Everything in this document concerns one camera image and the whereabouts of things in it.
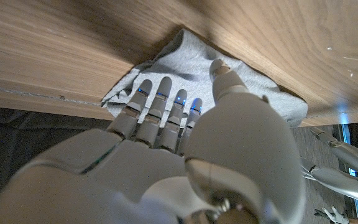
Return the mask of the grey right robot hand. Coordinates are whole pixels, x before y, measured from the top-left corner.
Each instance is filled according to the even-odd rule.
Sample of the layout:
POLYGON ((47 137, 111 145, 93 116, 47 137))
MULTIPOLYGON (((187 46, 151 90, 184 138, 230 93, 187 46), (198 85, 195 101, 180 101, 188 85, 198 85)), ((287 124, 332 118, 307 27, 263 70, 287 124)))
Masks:
POLYGON ((286 121, 224 61, 209 69, 215 106, 158 132, 170 82, 141 126, 149 81, 110 124, 39 154, 0 191, 0 223, 299 223, 300 155, 286 121))

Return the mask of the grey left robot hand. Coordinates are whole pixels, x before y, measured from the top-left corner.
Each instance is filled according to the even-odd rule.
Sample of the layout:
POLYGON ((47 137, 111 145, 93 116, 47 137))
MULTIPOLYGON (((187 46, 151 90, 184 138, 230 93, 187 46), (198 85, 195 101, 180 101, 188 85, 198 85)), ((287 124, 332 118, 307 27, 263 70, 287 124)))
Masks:
POLYGON ((329 167, 318 167, 302 157, 301 173, 303 177, 315 180, 337 193, 358 200, 358 147, 339 141, 317 127, 312 127, 311 132, 316 139, 329 147, 331 153, 347 164, 349 168, 356 171, 357 175, 353 176, 329 167))

